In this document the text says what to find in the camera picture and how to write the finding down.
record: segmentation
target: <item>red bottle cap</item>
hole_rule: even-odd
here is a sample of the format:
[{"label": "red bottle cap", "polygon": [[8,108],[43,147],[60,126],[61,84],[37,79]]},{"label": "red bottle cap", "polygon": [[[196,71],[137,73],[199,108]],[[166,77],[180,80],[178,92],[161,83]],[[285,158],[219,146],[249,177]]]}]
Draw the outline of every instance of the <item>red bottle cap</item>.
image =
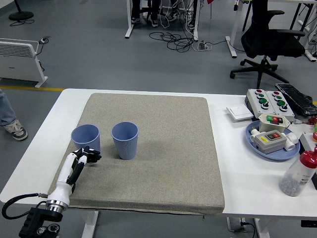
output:
[{"label": "red bottle cap", "polygon": [[317,146],[315,147],[314,151],[304,151],[301,156],[299,157],[300,161],[303,165],[310,169],[317,168]]}]

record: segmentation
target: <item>bottle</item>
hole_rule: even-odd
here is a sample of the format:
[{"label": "bottle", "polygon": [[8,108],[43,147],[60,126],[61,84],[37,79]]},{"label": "bottle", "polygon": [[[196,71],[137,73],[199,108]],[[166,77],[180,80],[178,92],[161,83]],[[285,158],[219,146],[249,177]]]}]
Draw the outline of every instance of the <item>bottle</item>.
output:
[{"label": "bottle", "polygon": [[288,196],[298,196],[317,170],[317,147],[304,151],[279,181],[279,188]]}]

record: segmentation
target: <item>blue cup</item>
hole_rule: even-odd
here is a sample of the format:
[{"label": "blue cup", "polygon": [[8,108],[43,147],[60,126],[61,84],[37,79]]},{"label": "blue cup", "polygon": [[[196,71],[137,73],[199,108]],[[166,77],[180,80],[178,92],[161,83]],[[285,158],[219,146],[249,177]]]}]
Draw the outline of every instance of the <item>blue cup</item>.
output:
[{"label": "blue cup", "polygon": [[100,133],[95,125],[81,125],[72,131],[70,137],[77,149],[89,146],[90,149],[100,151]]},{"label": "blue cup", "polygon": [[139,129],[136,124],[123,121],[116,124],[111,135],[119,156],[123,160],[131,160],[137,153]]}]

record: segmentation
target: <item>electrical box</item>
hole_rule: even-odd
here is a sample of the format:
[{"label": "electrical box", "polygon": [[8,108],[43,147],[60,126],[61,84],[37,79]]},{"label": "electrical box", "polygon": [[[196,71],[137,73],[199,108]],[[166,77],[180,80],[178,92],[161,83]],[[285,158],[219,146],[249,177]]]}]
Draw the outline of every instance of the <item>electrical box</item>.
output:
[{"label": "electrical box", "polygon": [[259,132],[278,130],[283,132],[290,125],[290,122],[284,116],[263,113],[259,116]]},{"label": "electrical box", "polygon": [[263,132],[254,137],[253,146],[264,154],[283,149],[287,138],[278,130]]},{"label": "electrical box", "polygon": [[265,91],[271,102],[276,115],[285,116],[289,121],[293,121],[295,115],[287,103],[285,97],[278,91]]},{"label": "electrical box", "polygon": [[256,118],[263,113],[276,114],[275,110],[263,89],[249,89],[245,99],[247,108]]}]

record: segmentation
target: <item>person's leg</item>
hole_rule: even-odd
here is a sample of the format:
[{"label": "person's leg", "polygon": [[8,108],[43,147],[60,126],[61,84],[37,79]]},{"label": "person's leg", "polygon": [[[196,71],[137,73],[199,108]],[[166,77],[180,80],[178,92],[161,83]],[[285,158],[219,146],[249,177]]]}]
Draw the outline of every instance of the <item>person's leg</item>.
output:
[{"label": "person's leg", "polygon": [[159,5],[161,0],[152,0],[151,2],[151,17],[150,21],[153,27],[158,27],[158,12],[159,12]]},{"label": "person's leg", "polygon": [[131,12],[131,22],[136,23],[140,21],[140,1],[132,0],[132,12]]},{"label": "person's leg", "polygon": [[0,89],[0,126],[8,125],[16,119],[6,94]]},{"label": "person's leg", "polygon": [[151,12],[151,19],[157,20],[158,19],[158,12],[161,0],[152,0],[152,12]]},{"label": "person's leg", "polygon": [[196,19],[197,2],[198,0],[194,0],[194,3],[193,3],[193,7],[194,7],[193,19]]},{"label": "person's leg", "polygon": [[173,10],[178,10],[178,3],[177,0],[170,0],[170,5],[172,6]]},{"label": "person's leg", "polygon": [[24,140],[28,137],[28,132],[23,128],[20,121],[16,118],[15,112],[6,97],[0,89],[0,126],[3,126],[14,139]]},{"label": "person's leg", "polygon": [[178,1],[170,0],[170,4],[172,6],[172,12],[168,16],[166,16],[168,21],[175,21],[178,17]]},{"label": "person's leg", "polygon": [[198,0],[194,0],[194,2],[193,2],[193,7],[194,7],[193,16],[192,16],[192,19],[190,20],[190,22],[188,23],[188,28],[190,30],[194,30],[195,29],[197,3],[198,3]]}]

